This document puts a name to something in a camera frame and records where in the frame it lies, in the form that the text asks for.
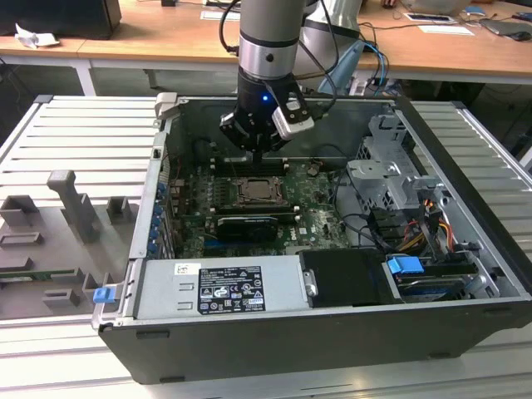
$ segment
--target blue latch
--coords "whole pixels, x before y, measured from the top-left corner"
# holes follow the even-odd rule
[[[425,269],[417,256],[394,256],[388,260],[387,263],[392,274],[425,272]]]
[[[102,287],[94,290],[92,302],[94,303],[114,303],[116,287]]]

